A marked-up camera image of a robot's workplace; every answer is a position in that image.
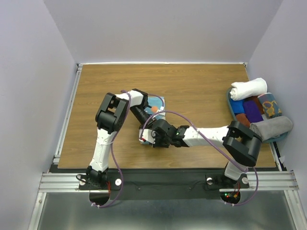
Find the blue polka dot towel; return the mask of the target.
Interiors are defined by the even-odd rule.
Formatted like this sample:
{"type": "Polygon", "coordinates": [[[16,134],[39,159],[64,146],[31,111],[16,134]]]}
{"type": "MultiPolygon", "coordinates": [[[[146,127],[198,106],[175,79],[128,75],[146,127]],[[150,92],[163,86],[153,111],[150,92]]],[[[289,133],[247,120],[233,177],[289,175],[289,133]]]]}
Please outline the blue polka dot towel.
{"type": "MultiPolygon", "coordinates": [[[[163,111],[165,109],[165,99],[157,95],[150,94],[148,97],[148,107],[145,108],[145,112],[151,116],[156,112],[163,111]]],[[[155,143],[151,146],[156,146],[158,142],[158,135],[155,133],[155,143]]]]}

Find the yellow and blue cartoon towel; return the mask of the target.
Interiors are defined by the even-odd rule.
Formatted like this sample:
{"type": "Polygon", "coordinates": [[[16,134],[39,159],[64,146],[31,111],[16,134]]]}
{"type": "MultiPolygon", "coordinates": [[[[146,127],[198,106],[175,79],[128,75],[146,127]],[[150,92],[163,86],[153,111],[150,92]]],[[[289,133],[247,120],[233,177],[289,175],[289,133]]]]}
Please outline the yellow and blue cartoon towel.
{"type": "Polygon", "coordinates": [[[282,111],[270,92],[258,96],[258,100],[267,118],[275,118],[282,115],[282,111]]]}

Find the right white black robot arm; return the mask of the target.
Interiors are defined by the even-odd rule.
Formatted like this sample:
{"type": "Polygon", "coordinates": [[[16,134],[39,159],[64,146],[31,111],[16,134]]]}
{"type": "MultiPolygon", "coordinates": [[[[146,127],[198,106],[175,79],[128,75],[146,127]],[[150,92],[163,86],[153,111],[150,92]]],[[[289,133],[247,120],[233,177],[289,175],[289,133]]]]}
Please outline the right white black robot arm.
{"type": "Polygon", "coordinates": [[[154,144],[158,147],[212,146],[216,150],[224,147],[232,156],[221,174],[221,183],[226,187],[236,184],[241,174],[256,165],[262,146],[262,138],[238,121],[223,127],[194,128],[175,127],[159,119],[150,130],[154,132],[154,144]]]}

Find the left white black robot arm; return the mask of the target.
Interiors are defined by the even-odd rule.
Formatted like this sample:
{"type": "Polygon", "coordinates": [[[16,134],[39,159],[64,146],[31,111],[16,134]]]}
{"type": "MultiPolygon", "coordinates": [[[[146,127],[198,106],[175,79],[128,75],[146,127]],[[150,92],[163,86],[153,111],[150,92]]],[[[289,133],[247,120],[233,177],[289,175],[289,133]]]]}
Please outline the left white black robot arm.
{"type": "Polygon", "coordinates": [[[121,130],[129,111],[145,128],[143,134],[139,134],[139,141],[156,144],[156,134],[150,130],[150,125],[156,121],[149,118],[145,108],[149,107],[148,93],[138,89],[132,89],[121,94],[108,92],[96,113],[97,139],[93,158],[86,169],[86,178],[83,181],[97,190],[110,187],[107,178],[108,158],[116,136],[121,130]]]}

